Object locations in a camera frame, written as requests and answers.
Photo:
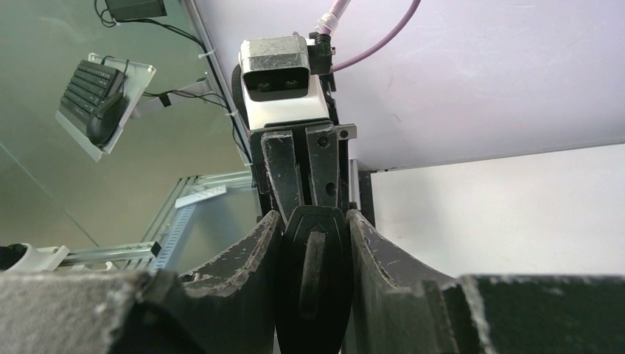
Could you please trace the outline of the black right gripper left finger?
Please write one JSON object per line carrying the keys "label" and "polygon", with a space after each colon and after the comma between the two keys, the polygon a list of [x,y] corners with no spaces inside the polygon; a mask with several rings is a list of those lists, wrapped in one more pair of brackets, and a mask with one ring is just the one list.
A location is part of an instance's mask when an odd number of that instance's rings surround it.
{"label": "black right gripper left finger", "polygon": [[1,275],[3,353],[272,353],[282,217],[172,271]]}

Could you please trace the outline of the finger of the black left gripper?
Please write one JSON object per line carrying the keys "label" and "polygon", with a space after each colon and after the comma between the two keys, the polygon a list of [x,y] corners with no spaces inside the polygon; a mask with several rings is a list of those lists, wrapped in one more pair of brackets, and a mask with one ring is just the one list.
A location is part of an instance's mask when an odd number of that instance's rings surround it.
{"label": "finger of the black left gripper", "polygon": [[310,189],[314,205],[338,206],[338,138],[331,124],[313,125],[306,130],[310,162]]}
{"label": "finger of the black left gripper", "polygon": [[265,132],[261,135],[261,148],[273,197],[284,223],[289,224],[295,210],[304,204],[293,132]]}

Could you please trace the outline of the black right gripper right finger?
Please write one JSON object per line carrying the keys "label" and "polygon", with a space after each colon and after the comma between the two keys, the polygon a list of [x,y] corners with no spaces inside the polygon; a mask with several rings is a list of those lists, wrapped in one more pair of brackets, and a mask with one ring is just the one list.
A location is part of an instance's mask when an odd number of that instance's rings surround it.
{"label": "black right gripper right finger", "polygon": [[450,277],[347,215],[355,297],[346,353],[622,353],[624,277]]}

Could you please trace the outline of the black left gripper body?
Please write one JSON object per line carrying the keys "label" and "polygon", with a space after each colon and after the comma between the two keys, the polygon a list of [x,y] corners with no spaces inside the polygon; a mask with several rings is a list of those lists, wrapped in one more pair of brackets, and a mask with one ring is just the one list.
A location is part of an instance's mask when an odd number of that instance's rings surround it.
{"label": "black left gripper body", "polygon": [[262,211],[276,210],[279,212],[276,199],[273,197],[265,159],[261,148],[261,135],[268,131],[292,131],[295,138],[296,158],[301,173],[304,205],[313,205],[310,189],[310,162],[307,149],[306,128],[313,125],[331,124],[338,138],[339,187],[338,206],[336,208],[346,212],[350,207],[349,197],[349,149],[348,142],[357,137],[357,127],[354,124],[335,125],[329,119],[314,119],[303,122],[290,122],[283,125],[269,126],[251,132],[250,148],[252,170],[256,179],[257,190],[261,196]]}

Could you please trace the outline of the black padlock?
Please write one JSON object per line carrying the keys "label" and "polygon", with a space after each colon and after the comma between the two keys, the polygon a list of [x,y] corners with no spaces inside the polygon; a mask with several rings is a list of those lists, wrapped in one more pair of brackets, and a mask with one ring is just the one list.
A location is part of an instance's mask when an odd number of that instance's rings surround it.
{"label": "black padlock", "polygon": [[279,245],[274,316],[282,353],[338,353],[354,293],[352,242],[344,213],[299,206]]}

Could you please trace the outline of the monitor on arm mount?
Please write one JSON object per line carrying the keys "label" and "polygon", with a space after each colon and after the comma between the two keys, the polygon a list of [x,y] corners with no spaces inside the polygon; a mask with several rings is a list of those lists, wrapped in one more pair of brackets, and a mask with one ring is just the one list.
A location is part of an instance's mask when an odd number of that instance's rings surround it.
{"label": "monitor on arm mount", "polygon": [[183,99],[225,105],[223,95],[212,91],[207,79],[181,89],[147,93],[156,72],[150,64],[90,53],[77,64],[60,98],[55,119],[98,162],[112,152],[130,119]]}

